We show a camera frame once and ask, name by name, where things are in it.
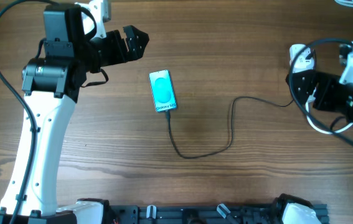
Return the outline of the turquoise screen smartphone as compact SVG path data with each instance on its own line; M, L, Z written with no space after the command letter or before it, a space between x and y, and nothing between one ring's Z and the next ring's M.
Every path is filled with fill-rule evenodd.
M149 74L149 82L155 110L160 113L177 108L176 96L169 70L161 70Z

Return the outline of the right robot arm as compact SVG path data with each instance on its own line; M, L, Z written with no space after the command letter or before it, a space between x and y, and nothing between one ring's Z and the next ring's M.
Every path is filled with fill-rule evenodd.
M319 72L314 69L296 72L290 70L286 76L291 96L302 113L318 126L353 146L353 140L331 129L316 119L304 105L314 96L313 108L319 111L340 113L346 121L353 123L353 75L341 76Z

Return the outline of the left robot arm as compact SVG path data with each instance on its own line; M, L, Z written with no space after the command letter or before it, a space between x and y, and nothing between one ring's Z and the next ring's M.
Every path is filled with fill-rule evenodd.
M139 60L149 35L134 26L106 31L106 1L47 1L45 37L22 70L22 133L10 183L0 203L0 223L114 223L107 200L83 198L60 207L57 172L65 131L88 73Z

